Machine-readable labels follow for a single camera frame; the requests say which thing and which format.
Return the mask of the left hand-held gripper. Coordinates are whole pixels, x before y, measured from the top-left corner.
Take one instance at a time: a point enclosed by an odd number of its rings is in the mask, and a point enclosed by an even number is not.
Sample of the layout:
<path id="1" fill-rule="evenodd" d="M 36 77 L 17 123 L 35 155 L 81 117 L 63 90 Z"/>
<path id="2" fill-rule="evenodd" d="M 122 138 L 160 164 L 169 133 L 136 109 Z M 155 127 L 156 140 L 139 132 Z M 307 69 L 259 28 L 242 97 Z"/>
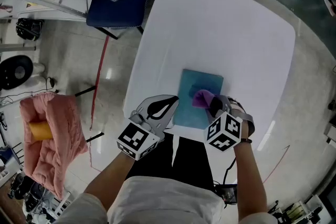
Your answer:
<path id="1" fill-rule="evenodd" d="M 117 146 L 138 161 L 155 149 L 165 138 L 164 131 L 179 104 L 175 95 L 157 95 L 146 98 L 123 121 Z"/>

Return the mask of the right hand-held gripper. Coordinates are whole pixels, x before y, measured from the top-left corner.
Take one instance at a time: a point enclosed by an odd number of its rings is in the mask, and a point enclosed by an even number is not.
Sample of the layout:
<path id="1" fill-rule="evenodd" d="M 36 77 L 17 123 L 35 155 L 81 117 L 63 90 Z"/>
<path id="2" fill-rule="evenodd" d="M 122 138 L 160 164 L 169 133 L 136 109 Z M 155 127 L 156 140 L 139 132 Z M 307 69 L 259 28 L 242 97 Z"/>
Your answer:
<path id="1" fill-rule="evenodd" d="M 231 97 L 215 95 L 209 109 L 205 109 L 209 126 L 205 129 L 206 143 L 225 152 L 239 143 L 251 143 L 255 131 L 253 117 Z"/>

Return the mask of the purple cloth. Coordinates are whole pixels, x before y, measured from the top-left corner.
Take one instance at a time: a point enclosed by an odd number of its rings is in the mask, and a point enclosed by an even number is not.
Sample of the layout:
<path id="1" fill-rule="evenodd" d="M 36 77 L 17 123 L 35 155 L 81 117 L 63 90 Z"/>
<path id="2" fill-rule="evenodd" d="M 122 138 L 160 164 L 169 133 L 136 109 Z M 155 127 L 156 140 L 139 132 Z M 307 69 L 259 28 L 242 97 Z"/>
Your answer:
<path id="1" fill-rule="evenodd" d="M 208 90 L 199 90 L 192 99 L 192 106 L 195 108 L 209 109 L 215 95 Z"/>

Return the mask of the blue notebook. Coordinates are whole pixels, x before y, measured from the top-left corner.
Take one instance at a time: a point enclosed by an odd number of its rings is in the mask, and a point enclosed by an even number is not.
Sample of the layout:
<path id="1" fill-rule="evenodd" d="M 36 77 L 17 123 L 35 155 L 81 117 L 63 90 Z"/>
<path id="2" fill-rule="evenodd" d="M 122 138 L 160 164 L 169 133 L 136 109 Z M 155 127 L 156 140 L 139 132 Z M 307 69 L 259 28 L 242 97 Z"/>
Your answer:
<path id="1" fill-rule="evenodd" d="M 206 111 L 192 106 L 197 91 L 207 90 L 220 94 L 224 78 L 218 75 L 184 69 L 178 89 L 179 103 L 173 116 L 173 124 L 205 129 L 209 123 Z"/>

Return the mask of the person's right forearm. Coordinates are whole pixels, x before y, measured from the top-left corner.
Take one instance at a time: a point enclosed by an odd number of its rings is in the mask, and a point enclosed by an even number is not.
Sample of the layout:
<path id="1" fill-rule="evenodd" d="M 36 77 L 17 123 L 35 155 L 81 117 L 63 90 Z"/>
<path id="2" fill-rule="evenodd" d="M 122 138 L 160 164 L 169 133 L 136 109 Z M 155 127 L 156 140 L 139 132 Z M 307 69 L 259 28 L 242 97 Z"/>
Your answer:
<path id="1" fill-rule="evenodd" d="M 238 220 L 267 211 L 267 197 L 250 143 L 234 147 L 237 164 Z"/>

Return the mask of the person's left forearm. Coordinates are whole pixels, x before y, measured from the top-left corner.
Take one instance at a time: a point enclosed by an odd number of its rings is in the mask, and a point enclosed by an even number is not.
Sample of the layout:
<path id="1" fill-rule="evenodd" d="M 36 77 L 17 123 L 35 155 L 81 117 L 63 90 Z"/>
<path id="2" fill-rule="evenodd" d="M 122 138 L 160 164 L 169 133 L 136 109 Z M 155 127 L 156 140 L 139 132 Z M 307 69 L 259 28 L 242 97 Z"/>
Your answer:
<path id="1" fill-rule="evenodd" d="M 115 201 L 135 160 L 125 153 L 117 157 L 87 186 L 84 193 L 98 198 L 108 211 Z"/>

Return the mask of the person's black trousers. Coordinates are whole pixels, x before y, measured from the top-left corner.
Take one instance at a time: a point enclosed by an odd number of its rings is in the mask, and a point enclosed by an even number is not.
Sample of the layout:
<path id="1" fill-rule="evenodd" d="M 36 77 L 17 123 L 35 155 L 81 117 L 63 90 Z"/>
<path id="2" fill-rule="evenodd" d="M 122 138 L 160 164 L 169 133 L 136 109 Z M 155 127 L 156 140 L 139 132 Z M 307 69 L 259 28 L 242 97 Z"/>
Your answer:
<path id="1" fill-rule="evenodd" d="M 127 178 L 168 178 L 214 192 L 213 176 L 204 143 L 179 137 L 176 155 L 173 156 L 173 138 L 173 134 L 165 133 L 163 142 L 133 164 Z"/>

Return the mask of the red floor tape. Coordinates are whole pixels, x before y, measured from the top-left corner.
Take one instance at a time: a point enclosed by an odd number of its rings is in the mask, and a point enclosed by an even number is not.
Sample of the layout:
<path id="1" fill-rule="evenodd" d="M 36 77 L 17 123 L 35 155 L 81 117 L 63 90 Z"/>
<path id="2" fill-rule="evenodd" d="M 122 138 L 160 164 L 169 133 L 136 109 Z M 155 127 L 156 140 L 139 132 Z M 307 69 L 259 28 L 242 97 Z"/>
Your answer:
<path id="1" fill-rule="evenodd" d="M 290 148 L 290 145 L 286 146 L 283 149 L 283 154 L 281 156 L 281 158 L 279 159 L 279 161 L 277 162 L 277 164 L 274 166 L 274 168 L 271 170 L 271 172 L 269 173 L 269 175 L 264 179 L 263 184 L 271 177 L 271 175 L 274 173 L 274 171 L 277 169 L 277 167 L 279 166 L 279 164 L 281 163 L 281 161 L 283 160 L 283 158 L 285 157 L 286 153 L 288 152 L 288 149 Z"/>
<path id="2" fill-rule="evenodd" d="M 109 41 L 109 36 L 106 35 L 104 45 L 103 45 L 103 49 L 102 49 L 102 52 L 101 52 L 100 61 L 99 61 L 98 71 L 97 71 L 97 75 L 96 75 L 96 81 L 95 81 L 95 85 L 94 85 L 95 89 L 94 89 L 94 93 L 93 93 L 92 105 L 91 105 L 91 114 L 90 114 L 91 115 L 91 123 L 90 123 L 90 128 L 89 128 L 90 131 L 92 130 L 92 126 L 93 126 L 95 102 L 96 102 L 96 97 L 97 97 L 97 91 L 98 91 L 101 69 L 102 69 L 102 65 L 103 65 L 104 56 L 105 56 L 105 53 L 106 53 L 108 41 Z"/>

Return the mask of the white tablecloth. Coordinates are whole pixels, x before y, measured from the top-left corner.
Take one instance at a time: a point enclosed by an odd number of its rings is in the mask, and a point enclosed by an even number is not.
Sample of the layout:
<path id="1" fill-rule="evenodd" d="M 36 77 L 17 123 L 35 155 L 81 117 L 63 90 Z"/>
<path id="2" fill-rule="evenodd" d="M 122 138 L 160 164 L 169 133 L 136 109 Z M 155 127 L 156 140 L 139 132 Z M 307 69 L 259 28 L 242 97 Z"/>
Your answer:
<path id="1" fill-rule="evenodd" d="M 283 93 L 295 30 L 254 0 L 155 0 L 125 96 L 123 113 L 145 99 L 176 95 L 184 69 L 222 76 L 221 93 L 254 118 L 256 149 Z"/>

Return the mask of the black waist box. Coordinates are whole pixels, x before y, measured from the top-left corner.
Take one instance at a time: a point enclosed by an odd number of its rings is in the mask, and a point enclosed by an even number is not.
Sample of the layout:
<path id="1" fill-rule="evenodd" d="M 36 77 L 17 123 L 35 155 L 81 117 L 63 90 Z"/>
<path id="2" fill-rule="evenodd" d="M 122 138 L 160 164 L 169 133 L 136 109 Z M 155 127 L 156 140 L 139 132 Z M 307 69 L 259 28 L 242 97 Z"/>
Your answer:
<path id="1" fill-rule="evenodd" d="M 226 205 L 237 204 L 237 184 L 215 184 L 214 188 Z"/>

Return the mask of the person's white shirt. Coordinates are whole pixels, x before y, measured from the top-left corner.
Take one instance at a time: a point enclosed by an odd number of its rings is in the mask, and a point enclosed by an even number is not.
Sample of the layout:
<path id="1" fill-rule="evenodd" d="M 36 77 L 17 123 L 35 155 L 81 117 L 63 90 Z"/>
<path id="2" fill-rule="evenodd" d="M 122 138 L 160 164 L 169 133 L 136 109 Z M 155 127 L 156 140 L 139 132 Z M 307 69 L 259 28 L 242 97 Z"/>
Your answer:
<path id="1" fill-rule="evenodd" d="M 54 224 L 224 224 L 224 202 L 216 194 L 167 178 L 128 178 L 110 210 L 83 193 Z"/>

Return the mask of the pink cushioned chair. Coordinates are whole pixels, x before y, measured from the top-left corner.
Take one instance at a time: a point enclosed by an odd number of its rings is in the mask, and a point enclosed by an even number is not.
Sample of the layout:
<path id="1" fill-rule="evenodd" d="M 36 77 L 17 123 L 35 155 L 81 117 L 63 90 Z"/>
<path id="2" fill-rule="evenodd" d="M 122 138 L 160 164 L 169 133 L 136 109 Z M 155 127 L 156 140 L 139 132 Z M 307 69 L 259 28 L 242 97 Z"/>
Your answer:
<path id="1" fill-rule="evenodd" d="M 88 151 L 74 95 L 44 92 L 19 103 L 24 125 L 24 172 L 57 198 L 63 197 L 70 163 Z M 34 139 L 29 122 L 47 121 L 53 138 Z"/>

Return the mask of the orange cylinder pillow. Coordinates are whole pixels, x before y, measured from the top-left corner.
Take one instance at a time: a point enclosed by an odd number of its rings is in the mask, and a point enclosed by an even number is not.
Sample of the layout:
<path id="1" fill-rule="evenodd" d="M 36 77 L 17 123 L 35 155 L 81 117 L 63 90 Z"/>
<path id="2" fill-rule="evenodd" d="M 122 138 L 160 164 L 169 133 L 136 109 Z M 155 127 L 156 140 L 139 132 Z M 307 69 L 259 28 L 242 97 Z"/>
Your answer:
<path id="1" fill-rule="evenodd" d="M 43 141 L 53 138 L 49 123 L 47 121 L 29 122 L 31 133 L 35 140 Z"/>

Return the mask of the black round device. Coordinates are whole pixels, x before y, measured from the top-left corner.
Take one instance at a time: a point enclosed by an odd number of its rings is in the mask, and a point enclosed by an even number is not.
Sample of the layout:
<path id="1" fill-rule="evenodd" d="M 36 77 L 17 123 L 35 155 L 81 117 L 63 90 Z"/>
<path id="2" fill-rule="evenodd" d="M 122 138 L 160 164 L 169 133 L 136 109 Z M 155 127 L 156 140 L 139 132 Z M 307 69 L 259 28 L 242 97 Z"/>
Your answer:
<path id="1" fill-rule="evenodd" d="M 0 63 L 0 91 L 30 90 L 45 84 L 45 66 L 33 62 L 26 55 L 16 55 Z"/>

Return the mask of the black bag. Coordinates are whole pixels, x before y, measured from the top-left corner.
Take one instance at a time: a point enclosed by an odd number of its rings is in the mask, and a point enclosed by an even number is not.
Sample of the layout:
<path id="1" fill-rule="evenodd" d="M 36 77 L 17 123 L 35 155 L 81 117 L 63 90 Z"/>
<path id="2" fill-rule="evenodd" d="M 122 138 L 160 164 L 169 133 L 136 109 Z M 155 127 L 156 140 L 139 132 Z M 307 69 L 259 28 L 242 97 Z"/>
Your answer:
<path id="1" fill-rule="evenodd" d="M 19 18 L 16 22 L 16 33 L 24 40 L 37 41 L 43 24 L 42 19 Z"/>

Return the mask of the black equipment pile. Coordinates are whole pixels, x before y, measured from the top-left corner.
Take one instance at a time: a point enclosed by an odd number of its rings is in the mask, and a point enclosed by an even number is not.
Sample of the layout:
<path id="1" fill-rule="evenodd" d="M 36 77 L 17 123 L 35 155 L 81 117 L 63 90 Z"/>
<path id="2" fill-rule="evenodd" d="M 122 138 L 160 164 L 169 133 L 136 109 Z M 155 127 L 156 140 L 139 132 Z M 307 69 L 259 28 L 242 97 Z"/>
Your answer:
<path id="1" fill-rule="evenodd" d="M 11 182 L 7 195 L 10 199 L 23 200 L 25 211 L 28 215 L 32 215 L 48 194 L 49 190 L 43 185 L 37 183 L 29 176 L 19 173 Z"/>

